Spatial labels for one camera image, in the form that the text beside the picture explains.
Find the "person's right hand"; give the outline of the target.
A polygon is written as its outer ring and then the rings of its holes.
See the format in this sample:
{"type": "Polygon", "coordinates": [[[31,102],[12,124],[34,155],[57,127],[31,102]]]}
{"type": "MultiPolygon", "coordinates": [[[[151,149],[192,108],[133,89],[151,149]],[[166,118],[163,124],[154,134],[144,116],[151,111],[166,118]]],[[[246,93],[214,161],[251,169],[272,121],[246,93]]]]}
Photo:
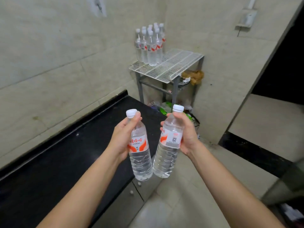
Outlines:
{"type": "Polygon", "coordinates": [[[167,114],[167,117],[174,117],[178,121],[182,122],[184,126],[183,129],[183,137],[180,143],[180,150],[184,153],[188,158],[192,159],[193,152],[200,147],[201,142],[197,138],[197,134],[195,131],[195,127],[188,116],[183,112],[172,112],[167,114]]]}

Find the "person's left hand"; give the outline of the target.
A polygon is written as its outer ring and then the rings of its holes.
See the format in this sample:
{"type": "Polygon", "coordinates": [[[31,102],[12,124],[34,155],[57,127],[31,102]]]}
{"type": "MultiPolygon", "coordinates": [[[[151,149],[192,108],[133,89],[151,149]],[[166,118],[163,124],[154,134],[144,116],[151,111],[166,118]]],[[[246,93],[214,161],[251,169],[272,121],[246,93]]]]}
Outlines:
{"type": "Polygon", "coordinates": [[[128,122],[129,119],[126,117],[115,126],[111,140],[106,149],[117,163],[124,161],[128,155],[127,146],[131,139],[128,132],[128,122]]]}

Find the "clear water bottle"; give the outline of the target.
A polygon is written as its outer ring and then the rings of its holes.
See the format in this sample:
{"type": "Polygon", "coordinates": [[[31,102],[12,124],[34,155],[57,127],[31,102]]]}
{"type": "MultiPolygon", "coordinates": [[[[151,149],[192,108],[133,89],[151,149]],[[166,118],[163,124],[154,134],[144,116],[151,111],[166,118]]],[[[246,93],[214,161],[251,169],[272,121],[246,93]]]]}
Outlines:
{"type": "Polygon", "coordinates": [[[128,152],[135,178],[146,181],[153,175],[152,160],[145,125],[139,121],[131,133],[128,152]]]}
{"type": "MultiPolygon", "coordinates": [[[[174,104],[172,112],[183,111],[183,106],[174,104]]],[[[174,117],[166,118],[165,123],[166,132],[161,132],[153,162],[153,173],[163,179],[168,178],[173,171],[184,129],[182,122],[174,117]]]]}

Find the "person's left forearm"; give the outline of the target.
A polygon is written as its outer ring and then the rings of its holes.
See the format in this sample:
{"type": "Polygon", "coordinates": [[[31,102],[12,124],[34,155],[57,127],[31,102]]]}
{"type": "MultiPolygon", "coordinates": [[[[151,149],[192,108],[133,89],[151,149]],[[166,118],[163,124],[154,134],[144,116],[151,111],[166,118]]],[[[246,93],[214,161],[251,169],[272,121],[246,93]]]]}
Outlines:
{"type": "Polygon", "coordinates": [[[126,148],[108,146],[36,228],[88,228],[126,148]]]}

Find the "person's right forearm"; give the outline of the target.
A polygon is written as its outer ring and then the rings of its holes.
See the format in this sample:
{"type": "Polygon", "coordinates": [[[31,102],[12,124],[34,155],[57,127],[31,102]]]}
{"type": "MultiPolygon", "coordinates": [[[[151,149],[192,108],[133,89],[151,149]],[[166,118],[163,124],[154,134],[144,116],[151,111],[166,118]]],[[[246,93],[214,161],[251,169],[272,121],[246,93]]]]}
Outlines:
{"type": "Polygon", "coordinates": [[[231,228],[285,228],[200,141],[188,148],[187,156],[231,228]]]}

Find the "green plastic packet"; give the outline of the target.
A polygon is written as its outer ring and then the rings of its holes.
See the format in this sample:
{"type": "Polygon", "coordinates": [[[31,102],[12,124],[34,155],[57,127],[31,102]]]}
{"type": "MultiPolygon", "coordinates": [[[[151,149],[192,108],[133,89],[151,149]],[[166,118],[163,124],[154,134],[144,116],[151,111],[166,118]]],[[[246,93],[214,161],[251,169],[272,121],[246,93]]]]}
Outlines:
{"type": "MultiPolygon", "coordinates": [[[[171,107],[172,107],[172,103],[171,102],[163,102],[159,108],[159,111],[163,114],[163,115],[167,115],[168,113],[171,113],[172,110],[171,110],[171,107]]],[[[188,118],[190,120],[195,120],[195,117],[194,115],[189,111],[187,110],[186,108],[184,108],[184,113],[188,116],[188,118]]]]}

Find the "brown crumpled bag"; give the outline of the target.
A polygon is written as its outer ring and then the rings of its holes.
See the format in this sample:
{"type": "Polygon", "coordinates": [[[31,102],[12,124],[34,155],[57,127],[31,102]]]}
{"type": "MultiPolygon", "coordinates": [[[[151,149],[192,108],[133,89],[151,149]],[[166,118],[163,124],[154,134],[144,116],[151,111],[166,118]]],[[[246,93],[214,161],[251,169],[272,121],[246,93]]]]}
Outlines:
{"type": "Polygon", "coordinates": [[[205,73],[201,70],[199,71],[185,71],[181,74],[183,80],[188,80],[192,86],[201,84],[205,73]]]}

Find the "group of clear water bottles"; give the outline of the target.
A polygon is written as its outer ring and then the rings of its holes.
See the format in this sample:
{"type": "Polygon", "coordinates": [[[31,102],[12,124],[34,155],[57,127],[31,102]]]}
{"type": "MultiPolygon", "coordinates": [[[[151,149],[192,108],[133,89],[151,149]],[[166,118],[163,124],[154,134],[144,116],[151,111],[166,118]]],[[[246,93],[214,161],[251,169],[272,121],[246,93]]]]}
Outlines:
{"type": "Polygon", "coordinates": [[[135,29],[135,51],[139,62],[152,67],[162,63],[165,53],[165,25],[154,23],[148,27],[135,29]]]}

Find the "grey cabinet doors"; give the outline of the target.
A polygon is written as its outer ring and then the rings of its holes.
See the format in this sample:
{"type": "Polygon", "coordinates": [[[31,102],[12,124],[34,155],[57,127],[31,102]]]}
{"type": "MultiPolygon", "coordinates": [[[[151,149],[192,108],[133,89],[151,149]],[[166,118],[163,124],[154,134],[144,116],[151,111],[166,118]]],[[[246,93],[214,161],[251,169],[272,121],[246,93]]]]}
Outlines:
{"type": "Polygon", "coordinates": [[[123,187],[111,183],[89,228],[127,228],[161,181],[153,174],[146,181],[133,178],[123,187]]]}

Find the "grey metal cabinet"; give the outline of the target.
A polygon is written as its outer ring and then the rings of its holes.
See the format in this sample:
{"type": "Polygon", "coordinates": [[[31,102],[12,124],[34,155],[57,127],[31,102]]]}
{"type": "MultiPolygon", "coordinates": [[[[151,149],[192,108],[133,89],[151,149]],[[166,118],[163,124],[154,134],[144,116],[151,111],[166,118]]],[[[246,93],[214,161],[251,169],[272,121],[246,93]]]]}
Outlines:
{"type": "Polygon", "coordinates": [[[304,157],[291,165],[284,175],[268,189],[261,201],[270,206],[301,196],[304,197],[304,157]]]}

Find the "white crumpled paper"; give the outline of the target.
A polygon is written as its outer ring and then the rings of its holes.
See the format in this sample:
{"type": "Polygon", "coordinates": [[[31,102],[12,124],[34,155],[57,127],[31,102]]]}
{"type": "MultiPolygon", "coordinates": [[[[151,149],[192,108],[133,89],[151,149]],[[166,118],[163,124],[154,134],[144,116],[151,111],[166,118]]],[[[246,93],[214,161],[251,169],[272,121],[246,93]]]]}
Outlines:
{"type": "Polygon", "coordinates": [[[298,209],[294,209],[286,203],[280,204],[280,208],[291,222],[304,222],[304,215],[298,209]]]}

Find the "grey metal stand frame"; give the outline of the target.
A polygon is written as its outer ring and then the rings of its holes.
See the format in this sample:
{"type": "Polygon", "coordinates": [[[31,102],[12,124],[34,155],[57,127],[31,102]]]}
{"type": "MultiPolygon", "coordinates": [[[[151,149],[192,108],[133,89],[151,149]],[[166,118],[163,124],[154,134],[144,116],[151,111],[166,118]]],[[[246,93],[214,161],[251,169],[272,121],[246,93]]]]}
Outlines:
{"type": "MultiPolygon", "coordinates": [[[[197,64],[197,71],[202,70],[203,61],[204,61],[204,58],[202,58],[198,62],[194,63],[194,64],[197,64]]],[[[143,95],[143,87],[142,87],[143,85],[161,92],[163,101],[166,100],[167,95],[170,95],[172,97],[172,104],[175,104],[177,102],[177,96],[178,96],[179,92],[181,92],[183,90],[183,88],[188,85],[188,84],[184,84],[184,85],[180,84],[181,75],[177,76],[170,83],[166,84],[166,83],[160,82],[158,80],[152,79],[150,77],[141,75],[137,72],[134,72],[134,73],[136,76],[136,82],[137,82],[138,92],[139,92],[139,100],[141,103],[145,103],[144,95],[143,95]]]]}

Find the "grey wall junction box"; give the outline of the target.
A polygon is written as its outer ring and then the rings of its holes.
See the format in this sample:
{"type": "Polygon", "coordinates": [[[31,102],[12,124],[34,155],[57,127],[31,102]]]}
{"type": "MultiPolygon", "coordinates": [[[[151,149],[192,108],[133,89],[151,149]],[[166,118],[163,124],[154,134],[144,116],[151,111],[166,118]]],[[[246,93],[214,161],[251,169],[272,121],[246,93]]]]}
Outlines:
{"type": "Polygon", "coordinates": [[[255,17],[257,15],[257,9],[254,8],[256,0],[250,0],[247,7],[244,7],[236,21],[236,28],[247,28],[250,29],[253,25],[255,17]]]}

